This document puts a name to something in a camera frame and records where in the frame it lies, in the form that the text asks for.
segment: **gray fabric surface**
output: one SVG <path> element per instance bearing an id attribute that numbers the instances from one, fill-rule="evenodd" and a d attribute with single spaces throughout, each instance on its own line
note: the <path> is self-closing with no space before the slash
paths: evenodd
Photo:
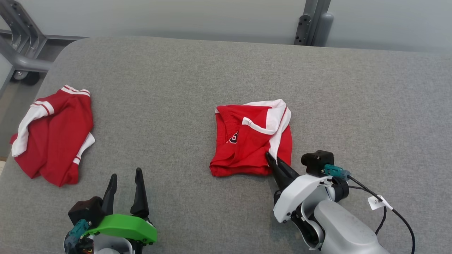
<path id="1" fill-rule="evenodd" d="M 214 178 L 214 110 L 284 99 L 292 165 L 317 149 L 382 194 L 410 222 L 416 253 L 450 253 L 452 57 L 409 52 L 164 38 L 88 38 L 63 50 L 38 97 L 68 84 L 92 94 L 96 143 L 77 185 L 29 179 L 12 158 L 0 176 L 2 253 L 62 253 L 68 210 L 118 174 L 128 214 L 143 169 L 158 242 L 145 253 L 310 253 L 273 217 L 271 177 Z M 376 229 L 382 211 L 351 190 L 342 205 Z M 394 214 L 378 236 L 391 253 L 411 238 Z"/>

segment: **caster wheel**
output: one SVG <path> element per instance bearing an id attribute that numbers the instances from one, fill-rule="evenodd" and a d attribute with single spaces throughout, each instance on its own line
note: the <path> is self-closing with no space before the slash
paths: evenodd
<path id="1" fill-rule="evenodd" d="M 26 85 L 35 85 L 39 81 L 39 72 L 29 71 L 24 78 L 19 80 L 14 77 L 17 73 L 18 71 L 15 71 L 13 76 L 11 77 L 12 82 L 20 81 L 21 83 L 24 83 Z"/>

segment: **metal frame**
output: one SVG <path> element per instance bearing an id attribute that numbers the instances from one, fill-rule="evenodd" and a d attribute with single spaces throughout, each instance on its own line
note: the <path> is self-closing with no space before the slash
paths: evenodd
<path id="1" fill-rule="evenodd" d="M 15 0 L 0 0 L 0 15 L 11 28 L 11 44 L 0 37 L 0 53 L 18 70 L 15 79 L 23 79 L 28 71 L 48 72 L 52 62 L 36 57 L 47 39 L 23 6 Z"/>
<path id="2" fill-rule="evenodd" d="M 331 0 L 306 0 L 298 20 L 294 45 L 324 47 L 334 16 L 327 12 Z"/>

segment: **green plastic part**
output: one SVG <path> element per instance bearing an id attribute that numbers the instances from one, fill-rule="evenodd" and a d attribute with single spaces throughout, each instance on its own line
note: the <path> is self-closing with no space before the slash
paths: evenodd
<path id="1" fill-rule="evenodd" d="M 143 243 L 155 243 L 157 241 L 157 230 L 145 220 L 123 214 L 112 214 L 105 216 L 97 228 L 85 232 L 94 235 L 95 233 L 118 236 L 132 239 Z"/>

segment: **gray metal tube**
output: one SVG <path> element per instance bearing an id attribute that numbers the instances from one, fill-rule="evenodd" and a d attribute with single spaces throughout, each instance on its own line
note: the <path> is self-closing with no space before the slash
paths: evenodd
<path id="1" fill-rule="evenodd" d="M 15 51 L 2 37 L 0 37 L 0 53 L 13 65 L 18 71 L 37 71 L 48 72 L 52 62 L 30 59 L 22 56 Z"/>

